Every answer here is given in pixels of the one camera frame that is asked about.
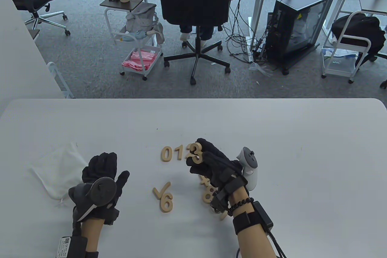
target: white bag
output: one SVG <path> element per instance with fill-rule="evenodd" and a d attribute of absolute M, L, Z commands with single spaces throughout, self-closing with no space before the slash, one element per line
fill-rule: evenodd
<path fill-rule="evenodd" d="M 156 4 L 142 2 L 136 9 L 126 15 L 126 31 L 137 32 L 150 31 L 156 22 L 159 20 L 155 12 Z"/>
<path fill-rule="evenodd" d="M 37 160 L 31 168 L 48 195 L 54 200 L 62 200 L 68 196 L 70 187 L 83 183 L 82 170 L 86 166 L 76 144 L 71 142 Z"/>

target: gray carpet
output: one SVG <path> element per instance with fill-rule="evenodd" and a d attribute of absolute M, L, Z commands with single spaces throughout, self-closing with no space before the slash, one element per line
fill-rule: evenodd
<path fill-rule="evenodd" d="M 162 62 L 156 64 L 147 81 L 141 75 L 127 73 L 119 75 L 120 64 L 129 53 L 125 45 L 114 45 L 106 26 L 104 8 L 99 6 L 103 0 L 54 0 L 51 12 L 64 10 L 69 20 L 65 25 L 71 31 L 66 37 L 58 27 L 42 23 L 40 36 L 36 41 L 44 60 L 58 65 L 64 79 L 76 98 L 377 98 L 387 104 L 387 90 L 379 88 L 387 79 L 387 60 L 378 59 L 375 63 L 365 63 L 350 85 L 347 78 L 328 76 L 321 79 L 320 49 L 311 53 L 283 76 L 275 70 L 271 78 L 258 71 L 249 70 L 249 65 L 229 56 L 226 46 L 209 55 L 231 63 L 231 74 L 224 74 L 224 68 L 211 65 L 200 59 L 196 70 L 196 86 L 189 84 L 194 59 L 171 61 L 166 69 Z M 156 3 L 156 12 L 162 18 L 160 1 Z M 267 12 L 272 11 L 275 0 L 265 0 L 259 26 L 261 35 Z M 243 0 L 241 14 L 247 20 L 251 15 L 254 0 Z M 346 10 L 357 10 L 358 0 L 347 0 Z M 27 12 L 21 12 L 24 19 Z M 125 13 L 110 12 L 113 27 L 122 27 Z M 51 18 L 64 23 L 61 16 Z M 182 49 L 178 40 L 179 27 L 161 19 L 166 42 L 164 55 L 188 52 Z M 247 32 L 246 25 L 241 25 Z M 212 41 L 224 40 L 224 31 L 216 32 Z M 320 42 L 325 40 L 320 34 Z M 387 52 L 387 45 L 382 50 Z"/>

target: black backpack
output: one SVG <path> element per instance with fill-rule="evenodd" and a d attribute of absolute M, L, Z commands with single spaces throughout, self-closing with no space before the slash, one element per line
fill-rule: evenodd
<path fill-rule="evenodd" d="M 332 33 L 337 39 L 339 39 L 339 36 L 343 31 L 348 17 L 349 15 L 341 17 L 332 24 Z M 359 13 L 352 17 L 345 34 L 368 38 L 371 41 L 371 47 L 368 52 L 369 54 L 378 53 L 383 48 L 384 41 L 386 40 L 384 37 L 385 32 L 380 28 L 379 19 L 375 16 L 365 16 L 364 13 Z M 343 37 L 341 43 L 367 46 L 365 41 L 345 37 Z"/>

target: white wall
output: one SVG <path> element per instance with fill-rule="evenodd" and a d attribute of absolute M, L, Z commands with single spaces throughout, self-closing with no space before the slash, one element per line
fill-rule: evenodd
<path fill-rule="evenodd" d="M 63 98 L 12 0 L 0 7 L 0 116 L 13 99 Z"/>

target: black haptic glove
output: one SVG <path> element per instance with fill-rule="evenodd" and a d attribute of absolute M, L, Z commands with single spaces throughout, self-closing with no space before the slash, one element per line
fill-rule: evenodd
<path fill-rule="evenodd" d="M 218 188 L 213 193 L 214 198 L 210 205 L 215 211 L 226 211 L 230 194 L 247 184 L 242 176 L 243 167 L 238 160 L 229 160 L 206 139 L 199 138 L 196 142 L 202 145 L 203 162 L 196 164 L 192 157 L 188 157 L 186 163 L 191 167 L 191 173 L 205 176 L 212 186 Z"/>
<path fill-rule="evenodd" d="M 84 183 L 94 183 L 102 177 L 109 177 L 115 180 L 117 174 L 117 154 L 102 153 L 94 156 L 89 165 L 82 171 L 82 181 Z M 105 219 L 105 225 L 112 225 L 119 215 L 119 211 L 115 208 L 119 197 L 122 194 L 122 188 L 129 178 L 130 173 L 123 171 L 117 178 L 117 191 L 114 198 L 105 206 L 94 208 L 81 222 L 89 218 Z"/>

